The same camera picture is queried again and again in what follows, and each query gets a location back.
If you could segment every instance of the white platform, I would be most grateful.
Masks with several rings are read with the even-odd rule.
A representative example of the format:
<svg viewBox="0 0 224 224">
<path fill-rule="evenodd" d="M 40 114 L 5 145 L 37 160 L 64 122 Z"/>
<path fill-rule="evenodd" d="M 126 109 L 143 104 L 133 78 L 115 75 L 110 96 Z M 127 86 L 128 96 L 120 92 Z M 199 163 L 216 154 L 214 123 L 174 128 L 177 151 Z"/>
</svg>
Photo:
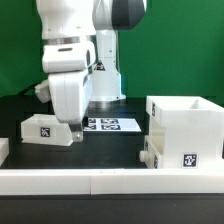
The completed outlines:
<svg viewBox="0 0 224 224">
<path fill-rule="evenodd" d="M 1 170 L 0 195 L 224 193 L 217 170 Z"/>
</svg>

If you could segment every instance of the small white block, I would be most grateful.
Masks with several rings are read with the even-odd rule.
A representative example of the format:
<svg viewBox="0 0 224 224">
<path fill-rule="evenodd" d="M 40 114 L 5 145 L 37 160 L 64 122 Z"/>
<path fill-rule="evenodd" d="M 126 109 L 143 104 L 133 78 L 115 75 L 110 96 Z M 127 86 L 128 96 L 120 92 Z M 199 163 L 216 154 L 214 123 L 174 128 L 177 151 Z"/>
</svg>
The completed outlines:
<svg viewBox="0 0 224 224">
<path fill-rule="evenodd" d="M 150 155 L 147 151 L 140 151 L 139 158 L 142 163 L 148 162 L 150 160 Z"/>
<path fill-rule="evenodd" d="M 0 138 L 0 166 L 9 155 L 9 141 L 7 138 Z"/>
</svg>

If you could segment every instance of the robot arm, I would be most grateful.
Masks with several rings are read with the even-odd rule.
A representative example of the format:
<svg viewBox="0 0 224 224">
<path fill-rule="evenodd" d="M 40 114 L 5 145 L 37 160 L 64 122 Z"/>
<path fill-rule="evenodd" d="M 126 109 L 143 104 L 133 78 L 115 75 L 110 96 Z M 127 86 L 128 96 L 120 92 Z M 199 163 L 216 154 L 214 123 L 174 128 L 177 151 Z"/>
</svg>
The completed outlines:
<svg viewBox="0 0 224 224">
<path fill-rule="evenodd" d="M 82 141 L 82 120 L 92 94 L 89 67 L 95 62 L 90 36 L 96 30 L 131 29 L 145 14 L 146 0 L 37 0 L 43 32 L 43 69 L 54 112 Z"/>
</svg>

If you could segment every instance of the green wall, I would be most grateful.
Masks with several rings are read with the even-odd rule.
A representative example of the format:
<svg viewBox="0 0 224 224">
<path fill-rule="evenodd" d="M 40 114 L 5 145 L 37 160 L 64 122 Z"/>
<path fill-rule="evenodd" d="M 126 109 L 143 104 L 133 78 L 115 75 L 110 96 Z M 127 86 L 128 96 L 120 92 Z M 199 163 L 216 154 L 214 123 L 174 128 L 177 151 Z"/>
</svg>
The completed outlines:
<svg viewBox="0 0 224 224">
<path fill-rule="evenodd" d="M 0 1 L 0 96 L 46 79 L 35 0 Z M 120 33 L 127 96 L 199 95 L 224 105 L 224 1 L 149 0 Z"/>
</svg>

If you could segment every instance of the white container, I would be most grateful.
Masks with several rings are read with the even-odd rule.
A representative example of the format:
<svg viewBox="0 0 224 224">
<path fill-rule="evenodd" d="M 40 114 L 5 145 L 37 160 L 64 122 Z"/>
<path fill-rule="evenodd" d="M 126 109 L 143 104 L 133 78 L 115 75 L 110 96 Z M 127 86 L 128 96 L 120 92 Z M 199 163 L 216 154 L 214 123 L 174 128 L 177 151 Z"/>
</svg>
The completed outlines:
<svg viewBox="0 0 224 224">
<path fill-rule="evenodd" d="M 68 124 L 54 115 L 35 114 L 21 123 L 23 143 L 69 146 L 73 143 Z"/>
<path fill-rule="evenodd" d="M 214 168 L 222 159 L 224 109 L 201 97 L 147 97 L 149 168 Z"/>
</svg>

